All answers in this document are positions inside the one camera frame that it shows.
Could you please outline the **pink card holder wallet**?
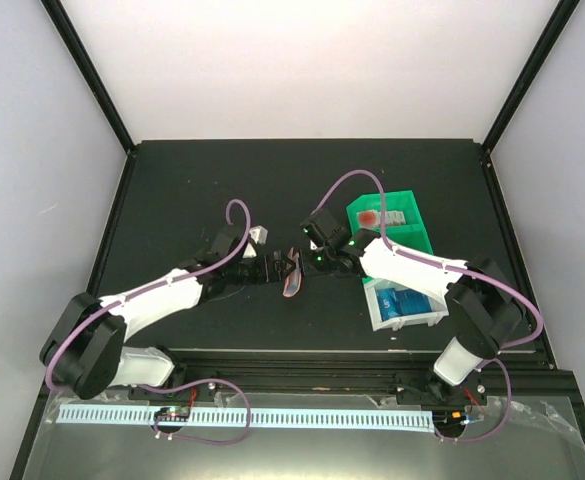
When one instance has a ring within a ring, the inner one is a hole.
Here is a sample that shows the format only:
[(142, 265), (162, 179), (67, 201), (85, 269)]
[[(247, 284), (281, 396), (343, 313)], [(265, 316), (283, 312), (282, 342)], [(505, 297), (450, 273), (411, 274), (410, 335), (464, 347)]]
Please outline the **pink card holder wallet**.
[(303, 271), (301, 266), (301, 256), (298, 250), (291, 248), (287, 258), (294, 264), (294, 270), (285, 278), (283, 286), (283, 296), (292, 298), (296, 296), (302, 284)]

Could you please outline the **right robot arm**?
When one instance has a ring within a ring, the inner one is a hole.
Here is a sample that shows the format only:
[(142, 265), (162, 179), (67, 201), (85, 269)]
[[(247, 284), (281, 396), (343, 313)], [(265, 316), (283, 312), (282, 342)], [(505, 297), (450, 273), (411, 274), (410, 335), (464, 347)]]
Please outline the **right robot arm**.
[(499, 279), (487, 258), (467, 264), (404, 247), (383, 231), (361, 228), (351, 233), (325, 209), (301, 224), (316, 249), (302, 261), (304, 273), (343, 271), (370, 277), (373, 287), (384, 282), (426, 296), (438, 319), (451, 318), (456, 333), (435, 361), (426, 379), (429, 396), (451, 402), (474, 371), (495, 361), (530, 308), (527, 299)]

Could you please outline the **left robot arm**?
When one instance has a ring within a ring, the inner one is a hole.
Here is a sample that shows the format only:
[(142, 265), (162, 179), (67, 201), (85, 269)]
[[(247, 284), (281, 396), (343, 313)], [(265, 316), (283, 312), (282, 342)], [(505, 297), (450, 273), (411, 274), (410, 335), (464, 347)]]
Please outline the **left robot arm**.
[(83, 400), (122, 386), (154, 389), (165, 399), (179, 397), (187, 376), (167, 348), (131, 347), (129, 340), (228, 286), (289, 286), (301, 274), (299, 252), (260, 252), (266, 235), (261, 226), (227, 225), (213, 242), (155, 280), (114, 295), (75, 295), (40, 351), (48, 388), (67, 388)]

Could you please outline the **red white cards stack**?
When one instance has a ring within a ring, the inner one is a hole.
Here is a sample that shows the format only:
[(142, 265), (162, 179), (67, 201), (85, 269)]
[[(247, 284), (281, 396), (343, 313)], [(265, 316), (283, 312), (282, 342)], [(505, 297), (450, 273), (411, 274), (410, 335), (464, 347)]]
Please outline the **red white cards stack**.
[(399, 210), (389, 210), (382, 213), (380, 210), (363, 210), (356, 214), (356, 220), (360, 228), (379, 229), (381, 220), (385, 219), (387, 227), (397, 227), (407, 224), (405, 215)]

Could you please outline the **blue cards stack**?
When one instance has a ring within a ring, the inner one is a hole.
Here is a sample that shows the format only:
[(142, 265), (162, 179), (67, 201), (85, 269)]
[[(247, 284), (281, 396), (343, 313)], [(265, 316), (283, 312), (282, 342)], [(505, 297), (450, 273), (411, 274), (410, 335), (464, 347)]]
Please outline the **blue cards stack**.
[(428, 297), (411, 289), (386, 288), (377, 290), (376, 298), (383, 322), (432, 311)]

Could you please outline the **white storage bin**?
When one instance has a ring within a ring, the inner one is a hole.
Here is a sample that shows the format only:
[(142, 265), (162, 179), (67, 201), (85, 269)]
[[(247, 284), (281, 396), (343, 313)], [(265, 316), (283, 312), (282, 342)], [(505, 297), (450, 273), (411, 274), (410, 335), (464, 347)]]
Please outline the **white storage bin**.
[(432, 327), (448, 315), (445, 303), (388, 280), (368, 279), (363, 290), (373, 331)]

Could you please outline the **green storage bin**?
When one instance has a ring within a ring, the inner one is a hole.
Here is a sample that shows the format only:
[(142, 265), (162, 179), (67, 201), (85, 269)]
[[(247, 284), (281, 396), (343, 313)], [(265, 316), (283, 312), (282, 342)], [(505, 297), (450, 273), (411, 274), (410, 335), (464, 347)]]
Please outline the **green storage bin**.
[[(385, 200), (387, 237), (400, 245), (432, 254), (431, 242), (414, 193), (411, 190), (388, 192)], [(346, 207), (346, 213), (353, 233), (360, 228), (380, 231), (379, 194), (359, 196)]]

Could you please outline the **small circuit board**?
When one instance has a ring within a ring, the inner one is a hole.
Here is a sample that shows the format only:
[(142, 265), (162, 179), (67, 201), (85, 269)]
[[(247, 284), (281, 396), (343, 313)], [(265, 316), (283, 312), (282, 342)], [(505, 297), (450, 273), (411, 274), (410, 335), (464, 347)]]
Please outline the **small circuit board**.
[(190, 416), (191, 409), (188, 406), (165, 406), (154, 414), (154, 421), (185, 422)]

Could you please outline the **black aluminium rail frame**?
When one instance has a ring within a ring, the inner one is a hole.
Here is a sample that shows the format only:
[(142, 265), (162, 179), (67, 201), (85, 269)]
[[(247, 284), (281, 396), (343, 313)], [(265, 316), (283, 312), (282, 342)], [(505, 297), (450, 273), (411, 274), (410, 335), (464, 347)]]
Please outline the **black aluminium rail frame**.
[(227, 390), (226, 382), (251, 393), (388, 394), (403, 404), (422, 406), (461, 405), (475, 398), (481, 405), (486, 397), (567, 397), (580, 403), (582, 396), (573, 373), (537, 368), (531, 363), (492, 362), (480, 371), (472, 371), (457, 386), (447, 384), (423, 362), (248, 362), (224, 358), (175, 358), (175, 366), (166, 379), (147, 378), (111, 380), (110, 373), (89, 374), (86, 384), (71, 385), (58, 376), (53, 381), (67, 386), (82, 399), (92, 399), (107, 389), (129, 389), (135, 398), (156, 402), (160, 395), (183, 400), (181, 387), (200, 381), (203, 391), (210, 383)]

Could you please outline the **left frame post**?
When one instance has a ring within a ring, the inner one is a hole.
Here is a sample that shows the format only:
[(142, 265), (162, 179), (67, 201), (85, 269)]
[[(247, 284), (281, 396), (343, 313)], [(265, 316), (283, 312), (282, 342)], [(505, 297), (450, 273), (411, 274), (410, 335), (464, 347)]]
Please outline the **left frame post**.
[(128, 132), (63, 2), (59, 0), (41, 0), (40, 3), (52, 21), (123, 151), (126, 154), (130, 154), (135, 150), (135, 142)]

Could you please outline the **frame post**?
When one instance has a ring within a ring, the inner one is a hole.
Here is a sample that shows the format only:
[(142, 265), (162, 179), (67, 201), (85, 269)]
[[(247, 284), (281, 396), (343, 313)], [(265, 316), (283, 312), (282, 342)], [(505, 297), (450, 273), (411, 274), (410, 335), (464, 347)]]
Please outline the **frame post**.
[(59, 0), (41, 0), (40, 3), (52, 21), (123, 151), (126, 154), (130, 154), (135, 150), (135, 142), (128, 132), (63, 2)]
[(557, 2), (482, 142), (485, 152), (495, 150), (579, 4), (579, 0)]

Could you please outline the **right frame post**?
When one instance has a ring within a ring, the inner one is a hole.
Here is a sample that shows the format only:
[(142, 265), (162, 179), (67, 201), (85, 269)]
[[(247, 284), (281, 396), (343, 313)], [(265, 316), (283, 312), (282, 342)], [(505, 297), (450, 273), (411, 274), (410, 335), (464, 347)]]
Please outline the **right frame post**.
[(485, 152), (495, 150), (579, 4), (579, 0), (557, 2), (482, 142)]

